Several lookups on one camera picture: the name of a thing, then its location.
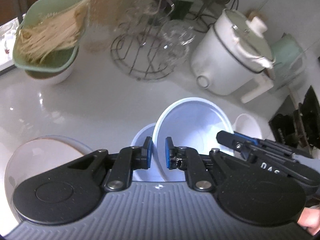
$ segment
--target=white electric pot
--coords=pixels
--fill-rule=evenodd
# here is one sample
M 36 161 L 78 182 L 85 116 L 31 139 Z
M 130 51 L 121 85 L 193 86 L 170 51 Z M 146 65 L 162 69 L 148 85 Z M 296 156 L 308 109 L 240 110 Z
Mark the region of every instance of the white electric pot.
M 257 78 L 265 68 L 272 68 L 274 62 L 262 35 L 266 30 L 259 18 L 250 22 L 239 12 L 225 9 L 191 57 L 197 84 L 225 96 L 253 78 L 265 80 L 251 92 L 250 100 L 270 89 L 273 84 L 268 78 Z

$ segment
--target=wire rack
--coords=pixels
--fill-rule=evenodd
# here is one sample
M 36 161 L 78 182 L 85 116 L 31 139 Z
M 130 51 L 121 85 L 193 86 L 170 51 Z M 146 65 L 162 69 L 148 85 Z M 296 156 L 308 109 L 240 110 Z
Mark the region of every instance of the wire rack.
M 162 25 L 169 21 L 174 9 L 170 0 L 157 0 L 158 8 L 152 14 L 142 14 L 135 25 L 141 31 L 132 33 L 132 22 L 127 24 L 123 34 L 111 45 L 111 57 L 116 66 L 137 80 L 159 80 L 173 72 L 175 65 L 161 57 L 159 49 L 165 46 L 160 35 Z

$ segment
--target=white countertop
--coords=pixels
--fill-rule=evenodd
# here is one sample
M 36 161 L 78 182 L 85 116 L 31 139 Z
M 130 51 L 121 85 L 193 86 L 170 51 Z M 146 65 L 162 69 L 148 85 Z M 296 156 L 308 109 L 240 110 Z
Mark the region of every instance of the white countertop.
M 268 120 L 285 98 L 283 93 L 265 93 L 243 105 L 241 90 L 226 97 L 213 95 L 197 87 L 188 63 L 159 82 L 138 82 L 123 74 L 109 51 L 94 55 L 80 48 L 74 64 L 71 76 L 53 87 L 35 85 L 20 69 L 0 77 L 1 235 L 17 223 L 6 202 L 5 167 L 15 149 L 29 140 L 64 135 L 92 149 L 106 148 L 115 153 L 129 146 L 141 128 L 156 122 L 167 106 L 185 97 L 212 101 L 231 123 L 239 114 L 249 113 L 267 137 Z

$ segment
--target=metal bolt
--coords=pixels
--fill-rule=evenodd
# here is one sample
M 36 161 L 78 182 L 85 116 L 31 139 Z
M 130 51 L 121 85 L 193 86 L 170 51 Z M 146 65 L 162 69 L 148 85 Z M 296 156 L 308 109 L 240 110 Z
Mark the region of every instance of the metal bolt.
M 201 180 L 201 181 L 198 181 L 196 183 L 196 187 L 198 189 L 208 189 L 212 186 L 212 184 L 210 182 L 208 182 L 207 180 Z
M 113 181 L 110 181 L 107 184 L 107 186 L 108 188 L 111 188 L 111 189 L 120 189 L 123 186 L 123 182 L 119 180 L 113 180 Z
M 220 151 L 220 149 L 219 149 L 219 148 L 212 148 L 211 150 L 213 151 L 213 153 L 217 153 L 217 152 L 219 152 L 219 151 Z

